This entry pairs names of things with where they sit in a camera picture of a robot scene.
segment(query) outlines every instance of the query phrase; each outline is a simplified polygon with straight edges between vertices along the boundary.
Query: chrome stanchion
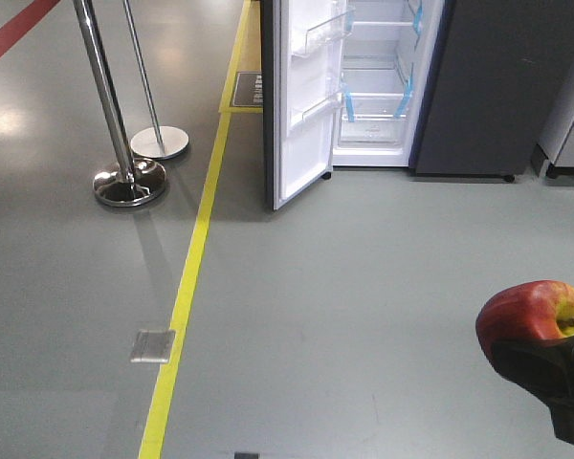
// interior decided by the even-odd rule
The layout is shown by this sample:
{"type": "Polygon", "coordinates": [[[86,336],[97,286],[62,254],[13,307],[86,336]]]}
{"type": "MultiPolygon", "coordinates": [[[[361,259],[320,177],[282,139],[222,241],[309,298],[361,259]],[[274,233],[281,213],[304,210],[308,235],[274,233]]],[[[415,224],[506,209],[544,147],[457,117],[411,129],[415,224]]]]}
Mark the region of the chrome stanchion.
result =
{"type": "Polygon", "coordinates": [[[145,129],[136,134],[130,143],[132,150],[138,156],[145,158],[153,158],[157,160],[167,160],[173,158],[183,151],[188,146],[189,135],[177,128],[171,126],[160,126],[157,121],[157,114],[153,104],[153,97],[149,89],[149,81],[146,77],[146,69],[144,68],[143,53],[141,52],[141,45],[138,41],[136,33],[136,26],[134,24],[134,16],[128,0],[123,0],[123,9],[127,17],[127,25],[134,44],[134,51],[136,53],[136,60],[138,62],[138,69],[141,73],[141,80],[143,81],[144,94],[146,96],[146,104],[149,108],[151,115],[152,128],[145,129]]]}
{"type": "Polygon", "coordinates": [[[94,178],[94,192],[104,204],[133,207],[159,196],[166,188],[164,167],[148,159],[134,160],[127,141],[92,0],[74,0],[78,24],[98,86],[99,99],[108,124],[117,162],[108,165],[94,178]]]}

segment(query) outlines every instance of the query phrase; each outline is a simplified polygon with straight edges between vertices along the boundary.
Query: refrigerator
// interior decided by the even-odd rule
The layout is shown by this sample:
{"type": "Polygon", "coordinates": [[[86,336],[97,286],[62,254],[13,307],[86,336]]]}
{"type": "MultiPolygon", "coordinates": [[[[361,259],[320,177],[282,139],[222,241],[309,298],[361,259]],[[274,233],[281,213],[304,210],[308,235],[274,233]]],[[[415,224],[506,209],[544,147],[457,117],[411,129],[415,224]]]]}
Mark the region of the refrigerator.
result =
{"type": "Polygon", "coordinates": [[[542,130],[535,167],[542,175],[574,175],[574,61],[542,130]]]}
{"type": "Polygon", "coordinates": [[[335,166],[528,165],[574,55],[574,0],[261,0],[266,201],[335,166]]]}

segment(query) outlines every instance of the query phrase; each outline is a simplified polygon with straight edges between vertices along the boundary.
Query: apple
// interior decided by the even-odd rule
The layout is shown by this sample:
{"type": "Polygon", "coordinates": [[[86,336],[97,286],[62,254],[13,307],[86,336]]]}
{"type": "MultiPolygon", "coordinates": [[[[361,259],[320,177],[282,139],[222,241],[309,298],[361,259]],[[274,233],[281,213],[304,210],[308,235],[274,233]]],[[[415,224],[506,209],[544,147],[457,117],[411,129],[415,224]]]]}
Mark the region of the apple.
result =
{"type": "Polygon", "coordinates": [[[492,296],[476,318],[476,334],[487,360],[499,339],[561,339],[574,335],[574,287],[538,280],[492,296]]]}

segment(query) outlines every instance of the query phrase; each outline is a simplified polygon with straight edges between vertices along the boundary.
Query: stanchion base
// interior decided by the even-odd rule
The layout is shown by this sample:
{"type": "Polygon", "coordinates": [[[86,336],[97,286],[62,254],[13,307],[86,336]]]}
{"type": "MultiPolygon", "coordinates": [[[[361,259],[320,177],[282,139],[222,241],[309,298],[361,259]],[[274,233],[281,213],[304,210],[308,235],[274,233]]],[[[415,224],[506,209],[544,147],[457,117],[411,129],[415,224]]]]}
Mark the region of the stanchion base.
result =
{"type": "Polygon", "coordinates": [[[118,163],[108,165],[94,177],[98,200],[114,208],[132,208],[157,198],[166,189],[166,170],[152,160],[134,160],[136,182],[124,182],[118,163]]]}
{"type": "Polygon", "coordinates": [[[162,152],[162,149],[157,143],[155,129],[149,127],[132,138],[130,146],[134,154],[142,158],[168,160],[185,151],[189,143],[189,135],[187,132],[178,127],[171,126],[160,126],[160,132],[162,133],[165,152],[162,152]]]}

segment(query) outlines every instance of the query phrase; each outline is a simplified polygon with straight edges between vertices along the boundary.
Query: yellow floor line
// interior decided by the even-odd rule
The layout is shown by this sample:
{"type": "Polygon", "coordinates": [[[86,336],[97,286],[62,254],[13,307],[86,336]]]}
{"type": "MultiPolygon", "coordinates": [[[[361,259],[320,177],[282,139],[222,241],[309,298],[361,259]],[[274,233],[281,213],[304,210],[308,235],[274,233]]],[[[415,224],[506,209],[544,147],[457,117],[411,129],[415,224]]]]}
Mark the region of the yellow floor line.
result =
{"type": "MultiPolygon", "coordinates": [[[[250,5],[251,0],[244,0],[244,5],[238,23],[238,32],[236,33],[236,39],[234,40],[232,48],[232,58],[230,60],[224,92],[221,98],[221,108],[224,107],[223,101],[229,101],[232,94],[232,92],[228,91],[233,90],[233,82],[235,79],[238,59],[240,57],[240,50],[242,49],[242,40],[244,30],[247,25],[247,18],[249,17],[250,5]]],[[[155,383],[155,390],[153,391],[153,398],[151,399],[151,407],[149,408],[146,425],[144,427],[143,440],[139,450],[139,459],[160,459],[162,457],[162,448],[164,447],[168,415],[170,412],[170,405],[172,403],[174,386],[179,372],[179,363],[181,361],[181,355],[185,344],[186,330],[189,321],[189,314],[191,312],[191,303],[193,301],[193,294],[197,284],[198,273],[200,272],[200,266],[202,264],[204,247],[209,234],[210,216],[212,214],[212,206],[214,204],[217,182],[221,171],[221,163],[223,162],[223,154],[225,152],[228,132],[230,130],[230,121],[232,119],[232,114],[229,111],[220,110],[220,112],[221,116],[219,119],[217,134],[215,136],[214,146],[212,148],[212,154],[210,156],[209,170],[204,183],[202,199],[200,201],[200,207],[198,208],[198,214],[193,227],[193,234],[191,235],[191,240],[189,242],[189,250],[185,260],[185,267],[183,268],[183,276],[181,278],[181,284],[179,286],[174,310],[172,312],[172,319],[170,321],[170,329],[176,332],[176,336],[170,353],[170,361],[160,368],[160,372],[155,383]]]]}

